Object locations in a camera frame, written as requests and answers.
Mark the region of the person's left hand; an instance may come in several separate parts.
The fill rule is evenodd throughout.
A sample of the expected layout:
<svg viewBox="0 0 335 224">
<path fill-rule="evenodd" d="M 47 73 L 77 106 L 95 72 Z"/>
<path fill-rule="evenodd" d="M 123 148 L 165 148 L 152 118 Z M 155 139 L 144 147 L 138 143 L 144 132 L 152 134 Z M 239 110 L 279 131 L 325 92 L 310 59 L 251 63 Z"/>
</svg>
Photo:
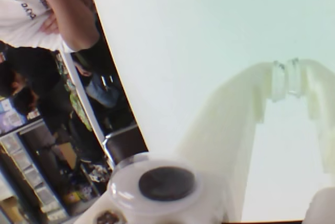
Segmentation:
<svg viewBox="0 0 335 224">
<path fill-rule="evenodd" d="M 39 31 L 46 33 L 48 35 L 59 33 L 58 22 L 54 13 L 49 14 L 48 18 L 43 22 L 43 24 L 39 28 Z"/>
</svg>

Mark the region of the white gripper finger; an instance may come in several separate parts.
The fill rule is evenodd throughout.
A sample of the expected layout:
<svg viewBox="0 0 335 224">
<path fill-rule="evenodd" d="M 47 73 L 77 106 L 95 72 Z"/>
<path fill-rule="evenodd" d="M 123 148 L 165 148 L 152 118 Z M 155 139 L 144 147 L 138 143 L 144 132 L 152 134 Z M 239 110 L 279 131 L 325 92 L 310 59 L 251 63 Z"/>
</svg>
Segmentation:
<svg viewBox="0 0 335 224">
<path fill-rule="evenodd" d="M 334 71 L 315 61 L 287 61 L 287 91 L 307 102 L 316 124 L 323 170 L 334 174 Z"/>
<path fill-rule="evenodd" d="M 169 154 L 116 160 L 107 191 L 79 223 L 240 221 L 256 126 L 285 95 L 285 66 L 254 65 L 219 87 Z"/>
</svg>

